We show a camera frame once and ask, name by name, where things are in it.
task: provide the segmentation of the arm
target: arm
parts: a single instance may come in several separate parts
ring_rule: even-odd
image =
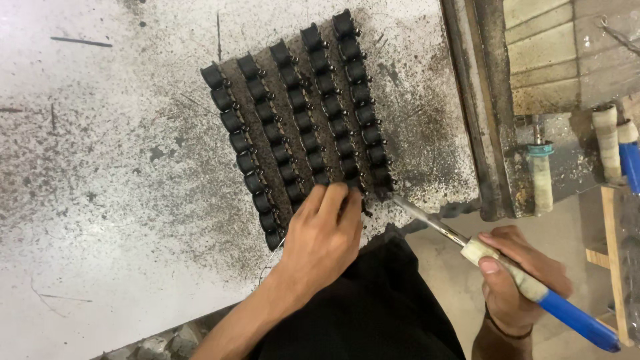
[[[278,322],[335,281],[358,255],[361,200],[344,183],[316,185],[291,218],[280,262],[207,335],[192,360],[247,356]]]
[[[564,265],[534,249],[517,226],[497,227],[478,237],[562,297],[572,294]],[[486,315],[474,341],[472,359],[531,360],[531,331],[544,310],[520,294],[511,275],[495,259],[482,258],[478,265],[484,276]]]

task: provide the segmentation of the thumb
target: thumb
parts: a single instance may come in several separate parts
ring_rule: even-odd
[[[478,261],[478,266],[493,296],[507,302],[517,301],[519,299],[520,292],[511,274],[509,274],[507,269],[496,259],[485,256]]]

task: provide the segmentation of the bracelet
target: bracelet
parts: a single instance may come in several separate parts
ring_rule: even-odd
[[[513,339],[513,340],[524,340],[526,338],[528,338],[529,336],[531,336],[531,332],[533,331],[533,325],[531,326],[531,329],[529,331],[527,331],[526,334],[523,335],[519,335],[519,336],[513,336],[513,335],[509,335],[506,332],[502,331],[502,329],[498,326],[498,324],[495,323],[495,321],[493,320],[493,318],[491,317],[491,314],[489,313],[489,307],[486,305],[486,303],[484,303],[484,318],[485,319],[489,319],[489,321],[491,321],[491,324],[493,324],[493,326],[498,329],[498,331],[505,337],[509,338],[509,339]]]

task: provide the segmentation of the workbench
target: workbench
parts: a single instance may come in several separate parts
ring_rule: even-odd
[[[199,69],[289,41],[347,7],[370,54],[398,192],[432,212],[477,202],[438,0],[3,6],[6,358],[88,359],[256,287],[270,252]],[[374,197],[367,205],[362,243],[410,220]]]

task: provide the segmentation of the person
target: person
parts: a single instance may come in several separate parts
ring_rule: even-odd
[[[291,219],[280,262],[192,359],[464,359],[403,238],[358,256],[361,200],[344,183],[315,186]],[[529,245],[517,227],[479,238],[571,295],[564,266]],[[531,359],[531,331],[543,310],[496,260],[483,258],[479,267],[486,314],[472,359]]]

